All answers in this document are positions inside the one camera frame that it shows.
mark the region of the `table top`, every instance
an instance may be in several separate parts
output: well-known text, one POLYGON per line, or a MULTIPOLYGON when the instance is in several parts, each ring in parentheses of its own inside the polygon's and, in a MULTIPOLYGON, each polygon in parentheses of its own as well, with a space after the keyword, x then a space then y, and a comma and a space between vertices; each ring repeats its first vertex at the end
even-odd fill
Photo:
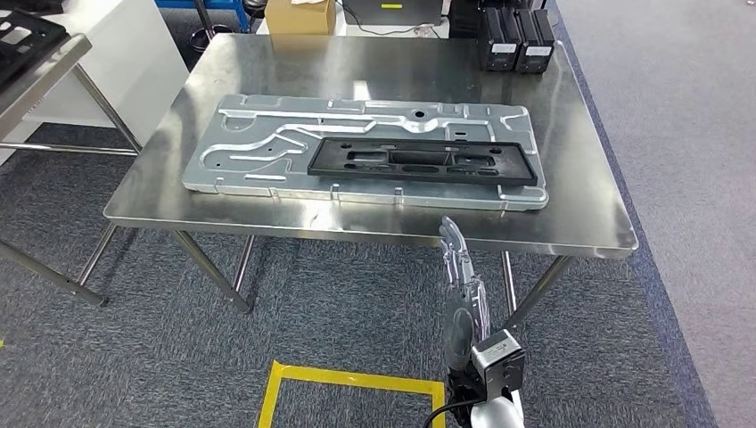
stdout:
POLYGON ((68 37, 44 60, 0 93, 0 140, 11 133, 39 100, 92 49, 83 35, 68 37))
POLYGON ((429 245, 449 215, 471 248, 629 255, 637 239, 563 46, 542 76, 481 72, 476 58, 471 40, 218 35, 104 215, 119 226, 429 245), (503 212, 186 190, 186 163, 226 94, 524 105, 550 201, 503 212))

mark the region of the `cardboard box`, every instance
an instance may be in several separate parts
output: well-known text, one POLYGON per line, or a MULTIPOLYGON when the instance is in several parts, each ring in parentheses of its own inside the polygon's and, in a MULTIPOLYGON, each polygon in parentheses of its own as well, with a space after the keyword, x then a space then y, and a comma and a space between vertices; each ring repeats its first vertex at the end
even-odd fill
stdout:
POLYGON ((291 0, 268 0, 265 19, 270 34, 333 34, 336 3, 292 4, 291 0))

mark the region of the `black cable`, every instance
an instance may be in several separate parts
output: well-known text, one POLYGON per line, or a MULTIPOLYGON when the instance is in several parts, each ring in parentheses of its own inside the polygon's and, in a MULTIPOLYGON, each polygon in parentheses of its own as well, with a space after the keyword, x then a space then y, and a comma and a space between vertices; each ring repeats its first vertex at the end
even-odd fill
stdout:
POLYGON ((457 403, 451 403, 451 404, 447 404, 446 406, 441 406, 433 410, 433 413, 431 413, 431 415, 428 416, 427 419, 425 419, 425 424, 423 424, 423 428, 431 428, 433 419, 435 419, 436 416, 446 412, 447 410, 451 410, 452 408, 457 408, 457 407, 474 406, 478 403, 482 403, 485 400, 486 399, 468 399, 467 401, 459 401, 457 403))
MULTIPOLYGON (((339 4, 341 6, 341 8, 344 9, 344 12, 352 15, 352 18, 354 18, 355 22, 357 23, 357 28, 360 29, 360 30, 362 30, 362 31, 364 31, 365 33, 375 34, 376 36, 390 36, 392 34, 405 34, 405 33, 408 33, 410 31, 415 31, 416 29, 419 29, 419 28, 421 28, 423 26, 423 24, 420 24, 420 25, 415 25, 411 29, 398 29, 396 31, 389 31, 389 32, 386 32, 386 33, 378 33, 378 32, 372 31, 370 29, 363 29, 362 28, 362 24, 359 22, 359 19, 357 18, 357 15, 355 15, 354 12, 352 12, 349 7, 347 7, 340 0, 335 0, 335 2, 337 4, 339 4)), ((436 32, 436 29, 434 29, 433 27, 431 27, 431 30, 433 31, 433 34, 436 35, 436 37, 441 38, 441 36, 439 36, 439 33, 436 32)))

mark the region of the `metal panel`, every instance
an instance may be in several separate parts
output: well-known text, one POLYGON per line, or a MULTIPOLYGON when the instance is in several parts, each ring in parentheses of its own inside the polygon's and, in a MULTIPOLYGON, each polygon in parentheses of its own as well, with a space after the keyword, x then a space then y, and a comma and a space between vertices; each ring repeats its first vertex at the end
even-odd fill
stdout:
POLYGON ((471 103, 228 95, 189 160, 184 186, 204 193, 479 210, 537 210, 548 201, 528 110, 471 103), (309 176, 307 166, 324 137, 518 143, 538 184, 502 187, 309 176))

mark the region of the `black battery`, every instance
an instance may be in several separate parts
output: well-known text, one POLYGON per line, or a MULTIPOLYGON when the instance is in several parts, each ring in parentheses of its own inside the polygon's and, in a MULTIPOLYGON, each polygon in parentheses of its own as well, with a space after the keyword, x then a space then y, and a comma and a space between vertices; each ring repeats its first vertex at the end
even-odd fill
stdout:
POLYGON ((514 70, 518 73, 543 73, 551 61, 555 40, 547 14, 545 10, 514 11, 517 28, 522 37, 522 45, 514 65, 514 70))
POLYGON ((482 70, 514 70, 521 46, 513 9, 482 9, 478 31, 478 60, 482 70))

